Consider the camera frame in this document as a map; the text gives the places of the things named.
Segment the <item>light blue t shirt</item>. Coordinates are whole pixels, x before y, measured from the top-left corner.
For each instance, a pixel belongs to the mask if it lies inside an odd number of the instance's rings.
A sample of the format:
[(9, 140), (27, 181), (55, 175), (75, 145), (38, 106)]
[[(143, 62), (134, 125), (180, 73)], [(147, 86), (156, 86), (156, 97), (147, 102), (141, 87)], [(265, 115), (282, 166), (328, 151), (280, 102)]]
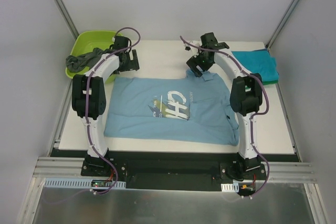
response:
[(114, 81), (104, 135), (236, 146), (239, 125), (229, 89), (216, 73), (183, 79), (119, 77)]

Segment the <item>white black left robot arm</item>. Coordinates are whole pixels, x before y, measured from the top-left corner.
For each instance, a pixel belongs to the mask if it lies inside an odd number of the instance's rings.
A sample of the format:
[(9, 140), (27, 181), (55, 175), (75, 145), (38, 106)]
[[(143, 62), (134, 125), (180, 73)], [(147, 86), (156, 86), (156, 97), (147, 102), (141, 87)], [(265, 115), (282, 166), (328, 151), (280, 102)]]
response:
[(114, 73), (140, 69), (131, 40), (115, 35), (112, 41), (110, 48), (100, 54), (90, 69), (85, 74), (75, 75), (72, 82), (72, 109), (81, 118), (88, 140), (83, 165), (99, 176), (106, 176), (111, 170), (102, 125), (107, 105), (104, 84)]

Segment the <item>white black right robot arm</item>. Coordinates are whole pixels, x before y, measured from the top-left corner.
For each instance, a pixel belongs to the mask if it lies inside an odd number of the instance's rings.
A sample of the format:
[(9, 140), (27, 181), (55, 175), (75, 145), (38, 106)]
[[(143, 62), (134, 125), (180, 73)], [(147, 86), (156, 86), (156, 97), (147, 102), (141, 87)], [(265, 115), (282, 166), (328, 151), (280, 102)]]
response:
[(182, 42), (193, 54), (186, 64), (197, 77), (216, 64), (232, 80), (229, 102), (238, 118), (239, 149), (236, 160), (225, 168), (225, 175), (242, 182), (261, 167), (254, 131), (255, 117), (263, 103), (261, 76), (247, 70), (230, 51), (229, 45), (219, 42), (214, 33), (202, 35), (200, 42)]

